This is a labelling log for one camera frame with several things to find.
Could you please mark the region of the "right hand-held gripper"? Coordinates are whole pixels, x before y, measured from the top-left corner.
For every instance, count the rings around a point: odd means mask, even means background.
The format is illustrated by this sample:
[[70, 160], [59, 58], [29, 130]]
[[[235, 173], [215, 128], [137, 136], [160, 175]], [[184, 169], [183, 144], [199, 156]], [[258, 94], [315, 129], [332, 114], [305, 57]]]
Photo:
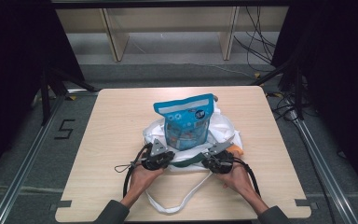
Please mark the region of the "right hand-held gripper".
[[202, 165], [215, 174], [227, 174], [231, 171], [234, 156], [227, 149], [232, 146], [232, 143], [216, 143], [209, 147], [203, 153], [205, 159], [201, 162]]

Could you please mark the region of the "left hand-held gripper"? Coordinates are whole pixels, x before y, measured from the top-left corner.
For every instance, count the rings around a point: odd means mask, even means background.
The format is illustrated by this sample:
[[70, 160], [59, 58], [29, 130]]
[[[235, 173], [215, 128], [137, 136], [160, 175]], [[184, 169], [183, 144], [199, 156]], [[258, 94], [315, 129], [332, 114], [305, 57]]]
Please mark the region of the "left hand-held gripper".
[[158, 139], [146, 145], [146, 152], [142, 155], [141, 162], [145, 169], [155, 171], [167, 168], [174, 159], [175, 153], [169, 151]]

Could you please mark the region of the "white tote bag coloured blobs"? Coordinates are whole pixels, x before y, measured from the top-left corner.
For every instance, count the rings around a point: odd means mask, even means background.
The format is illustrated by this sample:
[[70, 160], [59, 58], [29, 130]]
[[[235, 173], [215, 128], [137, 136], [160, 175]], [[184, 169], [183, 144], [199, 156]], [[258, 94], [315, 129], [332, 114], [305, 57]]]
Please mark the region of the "white tote bag coloured blobs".
[[[153, 143], [155, 139], [158, 139], [169, 151], [173, 151], [175, 153], [174, 159], [168, 165], [168, 168], [171, 172], [191, 173], [209, 170], [201, 163], [205, 159], [203, 153], [216, 143], [232, 143], [232, 146], [229, 147], [227, 151], [231, 148], [234, 151], [238, 151], [240, 155], [243, 154], [239, 132], [234, 129], [231, 121], [221, 114], [220, 109], [216, 106], [216, 104], [213, 104], [213, 106], [215, 112], [213, 112], [210, 118], [206, 142], [191, 149], [177, 150], [173, 147], [170, 147], [166, 143], [164, 133], [165, 119], [156, 120], [152, 122], [146, 129], [144, 129], [144, 137], [147, 144]], [[149, 192], [146, 193], [147, 198], [150, 204], [161, 214], [172, 215], [178, 213], [186, 206], [188, 201], [212, 174], [214, 173], [209, 170], [209, 173], [185, 196], [182, 202], [177, 206], [164, 208], [161, 204], [153, 199]]]

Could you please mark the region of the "blue snack packet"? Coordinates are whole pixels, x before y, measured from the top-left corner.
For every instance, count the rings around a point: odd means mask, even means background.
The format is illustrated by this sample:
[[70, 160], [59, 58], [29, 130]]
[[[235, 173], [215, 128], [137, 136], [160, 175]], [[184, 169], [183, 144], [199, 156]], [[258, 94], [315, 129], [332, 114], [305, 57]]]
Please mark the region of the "blue snack packet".
[[164, 121], [166, 143], [177, 150], [187, 150], [206, 142], [210, 118], [214, 112], [211, 93], [182, 100], [154, 103], [154, 110]]

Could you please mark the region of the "person's right hand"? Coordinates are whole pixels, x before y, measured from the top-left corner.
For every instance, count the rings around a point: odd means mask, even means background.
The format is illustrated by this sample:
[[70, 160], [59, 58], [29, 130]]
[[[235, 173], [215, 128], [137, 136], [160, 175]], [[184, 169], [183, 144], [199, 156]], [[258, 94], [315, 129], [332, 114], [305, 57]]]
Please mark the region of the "person's right hand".
[[225, 188], [233, 189], [246, 201], [257, 196], [248, 173], [240, 164], [234, 164], [228, 174], [217, 174], [216, 177], [224, 183]]

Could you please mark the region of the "person's left hand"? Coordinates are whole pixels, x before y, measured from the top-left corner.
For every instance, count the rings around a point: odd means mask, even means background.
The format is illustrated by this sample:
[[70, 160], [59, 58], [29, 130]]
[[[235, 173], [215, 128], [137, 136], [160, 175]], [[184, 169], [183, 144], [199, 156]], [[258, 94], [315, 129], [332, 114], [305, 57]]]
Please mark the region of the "person's left hand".
[[151, 171], [145, 169], [142, 165], [137, 166], [132, 172], [130, 189], [126, 197], [136, 201], [163, 172], [162, 168]]

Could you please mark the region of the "black tripod stand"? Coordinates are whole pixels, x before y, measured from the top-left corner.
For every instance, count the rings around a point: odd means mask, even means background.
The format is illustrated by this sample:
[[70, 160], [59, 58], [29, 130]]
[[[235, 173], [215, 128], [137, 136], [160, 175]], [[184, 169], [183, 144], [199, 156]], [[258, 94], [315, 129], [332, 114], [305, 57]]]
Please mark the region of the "black tripod stand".
[[49, 102], [49, 92], [48, 90], [53, 90], [57, 96], [65, 96], [69, 91], [64, 85], [64, 81], [69, 81], [76, 84], [78, 87], [85, 89], [90, 92], [98, 92], [99, 89], [91, 86], [80, 78], [71, 76], [70, 74], [64, 72], [63, 70], [47, 66], [43, 69], [41, 75], [41, 97], [42, 97], [42, 108], [43, 108], [43, 121], [42, 124], [45, 125], [48, 123], [48, 120], [51, 117], [51, 109]]
[[290, 59], [278, 66], [274, 70], [268, 72], [266, 75], [251, 83], [251, 86], [260, 86], [265, 82], [271, 80], [277, 75], [282, 74], [282, 78], [278, 84], [281, 91], [288, 91], [290, 88], [294, 89], [295, 102], [294, 110], [297, 117], [303, 119], [303, 103], [302, 103], [302, 73], [300, 66], [296, 60]]

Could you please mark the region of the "light wooden bench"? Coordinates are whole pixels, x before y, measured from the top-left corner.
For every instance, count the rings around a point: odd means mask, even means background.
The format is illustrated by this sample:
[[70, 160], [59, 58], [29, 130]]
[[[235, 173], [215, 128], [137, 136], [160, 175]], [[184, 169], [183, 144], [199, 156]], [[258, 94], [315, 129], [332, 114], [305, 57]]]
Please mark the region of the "light wooden bench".
[[249, 32], [256, 23], [263, 32], [282, 29], [287, 7], [149, 7], [59, 9], [68, 34], [105, 33], [113, 55], [123, 58], [131, 33], [216, 32], [222, 56], [230, 58], [233, 36]]

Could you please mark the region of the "black curtain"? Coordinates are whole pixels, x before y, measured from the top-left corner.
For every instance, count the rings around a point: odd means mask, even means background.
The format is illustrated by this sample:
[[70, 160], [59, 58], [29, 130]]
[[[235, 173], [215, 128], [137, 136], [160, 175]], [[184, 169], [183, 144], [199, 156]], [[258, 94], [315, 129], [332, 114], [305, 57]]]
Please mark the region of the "black curtain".
[[292, 0], [272, 64], [294, 54], [302, 35], [309, 93], [325, 125], [358, 175], [358, 0]]
[[0, 158], [48, 67], [84, 79], [51, 0], [0, 0]]

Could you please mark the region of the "metal floor rail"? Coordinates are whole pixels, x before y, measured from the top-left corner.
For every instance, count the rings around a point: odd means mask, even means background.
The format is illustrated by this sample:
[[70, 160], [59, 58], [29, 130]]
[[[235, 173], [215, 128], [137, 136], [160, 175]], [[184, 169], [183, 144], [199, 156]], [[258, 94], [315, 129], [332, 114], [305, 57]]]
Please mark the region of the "metal floor rail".
[[7, 216], [10, 213], [14, 202], [18, 198], [18, 195], [21, 192], [21, 186], [25, 181], [26, 177], [30, 173], [34, 161], [43, 146], [48, 131], [50, 130], [51, 123], [55, 120], [55, 117], [58, 113], [58, 110], [62, 106], [66, 98], [70, 96], [97, 96], [97, 91], [86, 91], [81, 89], [72, 89], [69, 90], [64, 96], [58, 96], [55, 102], [52, 105], [52, 108], [48, 110], [48, 116], [43, 119], [41, 128], [39, 129], [31, 147], [29, 148], [24, 160], [21, 163], [20, 168], [18, 169], [15, 177], [11, 181], [10, 185], [7, 187], [5, 194], [0, 201], [0, 224], [4, 224], [7, 220]]
[[345, 224], [358, 224], [358, 218], [351, 208], [349, 199], [344, 194], [344, 191], [335, 179], [330, 167], [323, 157], [323, 154], [312, 137], [305, 120], [301, 119], [296, 111], [291, 111], [290, 116], [299, 129], [300, 135], [303, 137], [305, 145], [308, 148], [310, 158], [314, 162], [315, 168], [320, 178], [324, 182], [326, 190], [335, 203], [336, 208], [340, 213], [341, 218], [343, 219], [343, 222]]

